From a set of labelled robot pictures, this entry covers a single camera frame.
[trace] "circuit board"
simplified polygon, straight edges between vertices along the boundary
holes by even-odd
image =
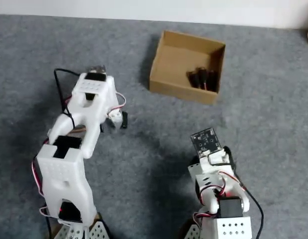
[[[208,150],[209,153],[221,150],[221,145],[213,128],[207,128],[198,133],[192,134],[190,138],[199,158],[203,157],[203,153]]]

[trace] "black wire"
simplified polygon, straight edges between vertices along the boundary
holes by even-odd
[[[264,211],[262,209],[262,207],[260,206],[260,204],[258,203],[257,199],[251,194],[251,192],[247,189],[247,187],[245,186],[245,184],[243,184],[242,180],[240,179],[240,177],[238,176],[237,172],[236,172],[236,163],[233,159],[233,156],[232,156],[232,152],[230,150],[229,147],[225,146],[224,147],[224,150],[225,152],[228,154],[229,156],[229,162],[233,168],[233,171],[234,171],[234,175],[235,177],[238,179],[238,181],[240,182],[241,186],[245,189],[245,191],[247,192],[247,194],[253,199],[253,201],[255,202],[255,204],[257,205],[258,209],[259,209],[259,212],[261,214],[261,219],[260,219],[260,226],[259,226],[259,230],[258,230],[258,233],[257,233],[257,236],[256,236],[256,239],[259,239],[260,237],[260,234],[262,233],[262,230],[263,230],[263,227],[264,227]]]
[[[57,88],[58,88],[58,93],[59,93],[59,98],[60,98],[62,113],[65,114],[66,116],[68,116],[68,117],[71,119],[73,128],[75,128],[74,119],[73,119],[72,114],[70,113],[70,111],[69,111],[69,109],[68,109],[68,106],[66,105],[66,103],[65,103],[65,101],[64,101],[64,98],[63,98],[63,93],[62,93],[60,81],[59,81],[59,78],[58,78],[58,75],[57,75],[57,72],[58,72],[58,71],[67,72],[67,73],[70,73],[70,74],[75,75],[75,76],[80,76],[80,74],[79,74],[79,73],[76,73],[76,72],[74,72],[74,71],[70,71],[70,70],[62,69],[62,68],[56,68],[56,69],[54,69],[54,71],[53,71],[54,78],[55,78],[55,83],[56,83],[56,86],[57,86]]]
[[[44,209],[44,213],[45,213],[46,215],[48,214],[48,211],[47,211],[46,208]],[[46,225],[48,226],[49,239],[52,239],[52,230],[51,230],[51,224],[50,224],[49,217],[45,217],[45,220],[46,220]]]

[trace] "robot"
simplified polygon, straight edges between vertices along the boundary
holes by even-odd
[[[71,97],[63,98],[57,71],[79,77]],[[93,202],[92,190],[86,180],[84,159],[93,155],[97,139],[106,120],[118,128],[127,127],[127,113],[121,111],[125,97],[115,88],[114,78],[105,67],[77,74],[65,69],[54,71],[62,114],[48,132],[36,156],[42,174],[42,186],[32,162],[32,172],[46,206],[40,208],[45,217],[58,220],[63,227],[54,239],[109,239],[111,235]],[[118,96],[124,99],[119,104]],[[85,131],[84,138],[72,134]],[[185,239],[251,239],[251,219],[247,194],[264,214],[236,174],[230,149],[221,147],[213,128],[191,136],[197,157],[189,165],[202,208],[193,214]]]
[[[121,111],[126,99],[116,91],[114,78],[101,67],[76,74],[79,79],[72,95],[64,100],[57,71],[72,73],[64,69],[54,71],[62,114],[36,156],[42,174],[42,187],[38,188],[46,201],[46,207],[40,208],[40,213],[64,225],[55,239],[82,239],[83,236],[107,239],[109,235],[104,222],[95,222],[97,210],[85,177],[84,159],[92,156],[106,120],[116,128],[127,127],[127,113]],[[124,98],[122,105],[117,95]],[[83,140],[71,135],[81,131],[85,131]],[[32,170],[37,182],[34,168]]]
[[[221,147],[213,128],[191,136],[197,155],[188,167],[195,183],[202,208],[193,214],[185,239],[251,239],[251,219],[247,194],[258,206],[262,219],[256,239],[259,238],[264,213],[257,200],[242,184],[236,174],[236,165],[228,147]]]

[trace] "cardboard box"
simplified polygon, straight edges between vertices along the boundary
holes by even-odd
[[[220,88],[225,43],[164,31],[150,74],[150,91],[184,100],[212,104]],[[193,88],[186,73],[197,67],[218,72],[217,92]]]

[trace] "hole pattern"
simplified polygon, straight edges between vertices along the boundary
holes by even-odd
[[[235,227],[239,227],[239,225],[243,226],[244,224],[243,224],[243,223],[240,223],[240,224],[235,223],[234,225],[235,225]],[[231,223],[229,223],[228,225],[222,224],[222,227],[224,228],[224,230],[225,230],[226,228],[227,228],[227,229],[230,229],[231,226],[232,226]],[[223,231],[223,235],[227,235],[227,234],[232,235],[233,233],[235,233],[236,235],[238,235],[240,232],[239,232],[239,231],[234,231],[234,232],[232,232],[232,231]]]

